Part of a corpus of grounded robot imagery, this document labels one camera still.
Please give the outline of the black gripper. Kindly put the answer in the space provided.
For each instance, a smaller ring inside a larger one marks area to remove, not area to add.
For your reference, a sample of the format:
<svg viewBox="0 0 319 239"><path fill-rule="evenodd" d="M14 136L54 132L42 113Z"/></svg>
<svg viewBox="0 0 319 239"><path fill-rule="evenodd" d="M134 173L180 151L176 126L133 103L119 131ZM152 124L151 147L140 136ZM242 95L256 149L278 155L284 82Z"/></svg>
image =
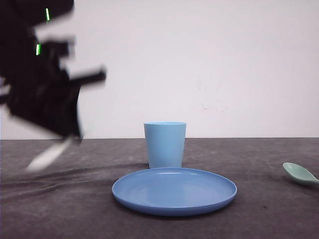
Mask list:
<svg viewBox="0 0 319 239"><path fill-rule="evenodd" d="M70 14L72 0L3 0L0 3L0 75L9 91L1 95L13 116L62 138L81 138L77 103L80 88L106 80L105 70L70 78L60 67L72 39L40 42L35 27Z"/></svg>

